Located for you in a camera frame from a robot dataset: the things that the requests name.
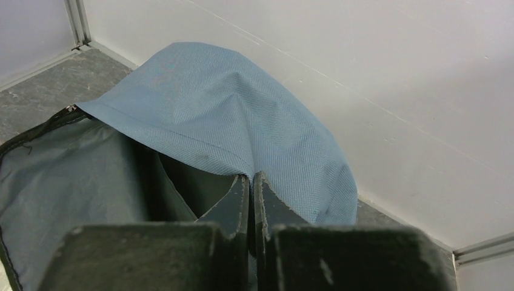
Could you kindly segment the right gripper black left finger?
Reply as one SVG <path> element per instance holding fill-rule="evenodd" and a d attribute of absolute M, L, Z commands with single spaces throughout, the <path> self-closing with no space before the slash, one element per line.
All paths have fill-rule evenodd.
<path fill-rule="evenodd" d="M 249 180 L 193 222 L 76 227 L 40 290 L 247 290 Z"/>

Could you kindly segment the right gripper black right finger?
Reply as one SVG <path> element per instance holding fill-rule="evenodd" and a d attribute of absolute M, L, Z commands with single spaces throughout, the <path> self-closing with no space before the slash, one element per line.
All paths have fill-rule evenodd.
<path fill-rule="evenodd" d="M 254 178 L 258 290 L 455 290 L 430 238 L 406 226 L 314 225 Z"/>

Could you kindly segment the blue grey backpack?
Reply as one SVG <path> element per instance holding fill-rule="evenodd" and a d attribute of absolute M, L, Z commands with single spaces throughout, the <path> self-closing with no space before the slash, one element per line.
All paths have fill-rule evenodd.
<path fill-rule="evenodd" d="M 163 220 L 176 162 L 201 193 L 265 172 L 313 224 L 352 225 L 358 191 L 333 135 L 244 55 L 176 42 L 100 98 L 70 105 L 1 146 L 1 262 L 35 290 L 60 240 L 84 224 Z"/>

